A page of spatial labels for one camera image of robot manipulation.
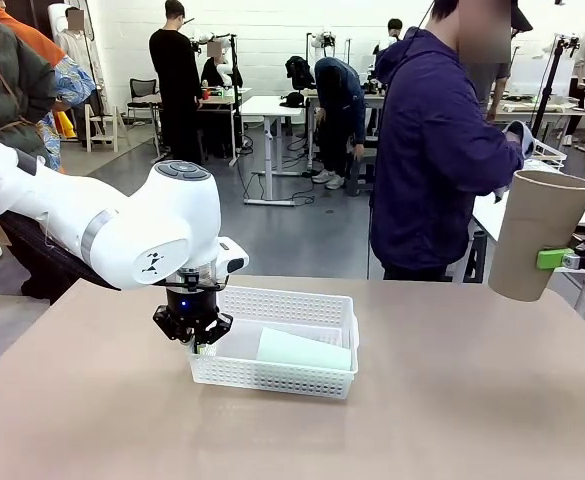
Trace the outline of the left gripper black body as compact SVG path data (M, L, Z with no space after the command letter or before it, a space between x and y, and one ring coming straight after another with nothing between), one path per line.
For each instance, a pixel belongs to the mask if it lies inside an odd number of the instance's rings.
M167 310L173 319L186 325L210 325L218 317L216 293L207 290L196 292L166 291Z

